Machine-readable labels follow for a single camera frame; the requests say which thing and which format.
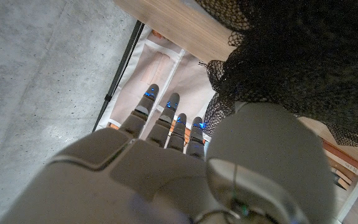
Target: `black netting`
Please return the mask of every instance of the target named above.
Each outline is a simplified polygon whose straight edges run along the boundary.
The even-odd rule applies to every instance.
[[[233,30],[229,44],[237,46],[226,62],[208,64],[217,94],[207,134],[235,101],[271,102],[358,146],[358,1],[197,2]]]

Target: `gray concrete surface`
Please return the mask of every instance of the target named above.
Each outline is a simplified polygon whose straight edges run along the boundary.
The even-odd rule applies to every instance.
[[[0,0],[0,216],[91,132],[134,24],[111,0]]]

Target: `wooden shelf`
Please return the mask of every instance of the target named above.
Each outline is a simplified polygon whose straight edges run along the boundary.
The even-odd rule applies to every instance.
[[[338,147],[340,150],[348,154],[349,156],[353,157],[358,161],[358,147],[352,146],[340,146],[336,144],[334,136],[329,132],[327,126],[319,121],[309,119],[309,118],[299,118],[299,120],[306,125],[306,127],[313,130],[318,136],[325,139],[327,142],[331,143],[332,145]]]
[[[114,0],[123,10],[204,62],[226,60],[231,30],[180,0]]]

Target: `black pole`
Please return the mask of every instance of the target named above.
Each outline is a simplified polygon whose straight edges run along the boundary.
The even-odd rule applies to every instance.
[[[134,27],[134,30],[132,31],[131,37],[129,38],[127,48],[125,49],[124,55],[122,56],[122,59],[119,63],[116,75],[114,76],[114,79],[112,80],[110,89],[107,93],[107,95],[104,97],[104,103],[102,105],[102,109],[99,113],[99,116],[96,120],[96,123],[94,124],[92,132],[96,130],[96,127],[98,126],[98,123],[100,119],[102,118],[102,115],[104,111],[106,110],[107,104],[110,102],[112,95],[117,89],[118,83],[122,78],[122,75],[125,72],[125,69],[128,66],[129,59],[131,58],[132,52],[134,51],[135,45],[137,41],[139,40],[140,34],[142,33],[144,24],[141,23],[141,21],[137,21]]]

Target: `robotic hand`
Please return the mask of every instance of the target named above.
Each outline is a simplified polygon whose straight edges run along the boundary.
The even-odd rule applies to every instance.
[[[185,114],[167,140],[176,93],[138,139],[157,95],[150,85],[118,130],[96,131],[54,156],[1,223],[329,223],[333,183],[321,143],[291,114],[239,103],[205,157],[201,118],[186,154]]]

